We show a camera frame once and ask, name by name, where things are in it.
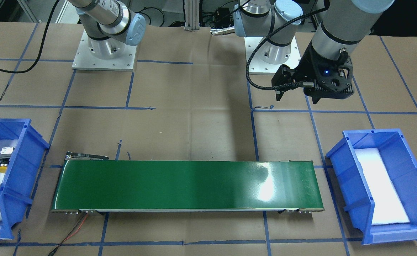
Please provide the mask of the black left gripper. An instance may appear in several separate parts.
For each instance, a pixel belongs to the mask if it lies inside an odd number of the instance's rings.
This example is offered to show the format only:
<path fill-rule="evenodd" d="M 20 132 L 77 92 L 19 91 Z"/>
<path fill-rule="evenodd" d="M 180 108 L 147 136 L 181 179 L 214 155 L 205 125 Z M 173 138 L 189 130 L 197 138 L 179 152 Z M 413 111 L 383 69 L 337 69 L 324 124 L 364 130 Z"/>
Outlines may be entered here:
<path fill-rule="evenodd" d="M 312 97 L 317 104 L 322 98 L 347 99 L 354 94 L 352 84 L 352 61 L 349 53 L 340 49 L 335 60 L 319 55 L 312 46 L 308 46 L 295 69 L 280 65 L 271 80 L 275 90 L 276 101 L 280 101 L 284 93 L 306 85 L 304 93 Z"/>

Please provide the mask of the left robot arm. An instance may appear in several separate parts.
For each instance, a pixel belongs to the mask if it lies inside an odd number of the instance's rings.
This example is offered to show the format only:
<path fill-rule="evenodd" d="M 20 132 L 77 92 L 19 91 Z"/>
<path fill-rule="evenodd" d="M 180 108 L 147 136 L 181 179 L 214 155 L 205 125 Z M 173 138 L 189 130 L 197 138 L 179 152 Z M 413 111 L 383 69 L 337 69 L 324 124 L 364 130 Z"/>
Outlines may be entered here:
<path fill-rule="evenodd" d="M 347 99 L 353 95 L 351 54 L 370 33 L 380 16 L 393 4 L 392 0 L 331 0 L 319 10 L 303 13 L 293 0 L 240 0 L 234 8 L 233 26 L 237 36 L 261 37 L 246 57 L 246 79 L 259 90 L 276 93 L 280 101 L 284 93 L 302 88 L 317 104 L 322 98 Z M 285 64 L 291 43 L 301 21 L 324 12 L 308 47 L 295 68 Z M 253 82 L 252 60 L 278 65 L 270 86 Z"/>

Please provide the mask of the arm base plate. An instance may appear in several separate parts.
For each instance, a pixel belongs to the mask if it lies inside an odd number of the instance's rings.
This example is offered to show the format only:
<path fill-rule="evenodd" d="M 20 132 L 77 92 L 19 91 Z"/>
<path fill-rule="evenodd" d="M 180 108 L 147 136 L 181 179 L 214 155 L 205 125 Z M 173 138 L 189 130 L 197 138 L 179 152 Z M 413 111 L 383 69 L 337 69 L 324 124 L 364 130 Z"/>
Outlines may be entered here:
<path fill-rule="evenodd" d="M 134 71 L 136 46 L 115 39 L 94 40 L 83 32 L 72 68 L 84 71 Z"/>
<path fill-rule="evenodd" d="M 249 64 L 249 74 L 274 75 L 280 65 L 285 64 L 294 69 L 298 66 L 301 55 L 295 37 L 290 45 L 277 47 L 266 42 L 255 53 Z"/>

